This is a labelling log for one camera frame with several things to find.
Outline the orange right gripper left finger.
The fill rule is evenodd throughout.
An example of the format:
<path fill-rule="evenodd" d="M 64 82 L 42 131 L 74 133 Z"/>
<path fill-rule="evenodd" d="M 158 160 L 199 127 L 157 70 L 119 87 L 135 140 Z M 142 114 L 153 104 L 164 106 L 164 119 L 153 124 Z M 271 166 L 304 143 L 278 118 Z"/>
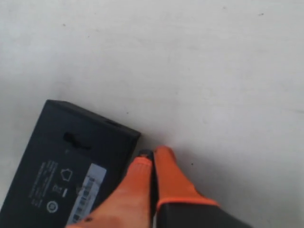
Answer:
<path fill-rule="evenodd" d="M 141 150 L 113 193 L 68 228 L 150 228 L 153 152 Z"/>

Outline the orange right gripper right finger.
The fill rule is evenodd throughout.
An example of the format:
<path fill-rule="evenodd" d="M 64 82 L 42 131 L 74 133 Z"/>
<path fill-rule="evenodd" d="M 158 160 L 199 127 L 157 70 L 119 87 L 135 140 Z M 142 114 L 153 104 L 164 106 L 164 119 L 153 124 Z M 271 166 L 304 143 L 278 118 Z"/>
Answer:
<path fill-rule="evenodd" d="M 178 167 L 174 152 L 167 146 L 154 152 L 159 199 L 158 228 L 248 228 L 218 203 L 201 195 Z"/>

